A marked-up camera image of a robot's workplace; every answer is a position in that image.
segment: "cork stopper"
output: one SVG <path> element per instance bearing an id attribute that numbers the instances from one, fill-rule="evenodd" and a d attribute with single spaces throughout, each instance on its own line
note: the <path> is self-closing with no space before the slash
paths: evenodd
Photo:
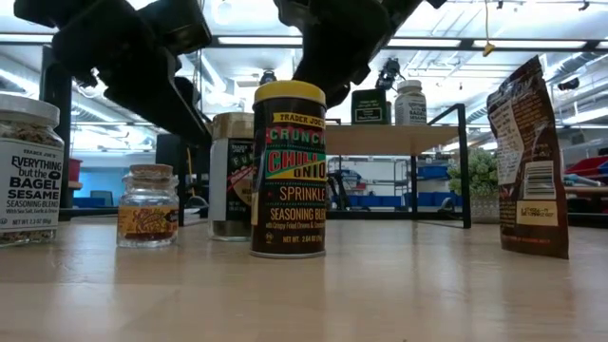
<path id="1" fill-rule="evenodd" d="M 254 138 L 254 114 L 222 113 L 213 118 L 213 140 L 221 138 Z"/>
<path id="2" fill-rule="evenodd" d="M 141 178 L 171 178 L 173 166 L 165 164 L 135 164 L 129 166 L 133 177 Z"/>

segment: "wooden shelf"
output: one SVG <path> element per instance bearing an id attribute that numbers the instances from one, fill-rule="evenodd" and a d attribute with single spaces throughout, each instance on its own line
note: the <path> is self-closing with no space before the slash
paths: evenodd
<path id="1" fill-rule="evenodd" d="M 608 186 L 564 186 L 567 194 L 608 195 Z"/>
<path id="2" fill-rule="evenodd" d="M 417 156 L 458 137 L 458 127 L 427 125 L 327 125 L 328 155 Z"/>

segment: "red object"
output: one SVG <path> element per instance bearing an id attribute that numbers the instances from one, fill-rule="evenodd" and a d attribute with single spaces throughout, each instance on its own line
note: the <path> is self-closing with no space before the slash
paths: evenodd
<path id="1" fill-rule="evenodd" d="M 605 177 L 599 172 L 599 167 L 608 162 L 608 156 L 587 158 L 577 162 L 566 170 L 566 175 L 579 175 L 586 178 Z"/>
<path id="2" fill-rule="evenodd" d="M 68 179 L 69 181 L 78 181 L 80 176 L 80 164 L 83 161 L 69 159 L 69 170 L 68 170 Z"/>

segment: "chair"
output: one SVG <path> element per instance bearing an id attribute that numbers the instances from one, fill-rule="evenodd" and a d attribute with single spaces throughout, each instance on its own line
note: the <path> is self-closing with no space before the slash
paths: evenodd
<path id="1" fill-rule="evenodd" d="M 104 199 L 104 206 L 114 206 L 114 198 L 111 191 L 91 190 L 91 197 Z"/>

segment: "green plant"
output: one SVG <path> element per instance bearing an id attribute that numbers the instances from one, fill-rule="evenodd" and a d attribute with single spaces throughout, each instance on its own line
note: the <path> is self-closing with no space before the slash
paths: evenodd
<path id="1" fill-rule="evenodd" d="M 487 197 L 498 195 L 498 173 L 496 155 L 481 148 L 468 150 L 468 178 L 471 197 Z M 449 190 L 458 195 L 461 193 L 460 165 L 448 168 Z"/>

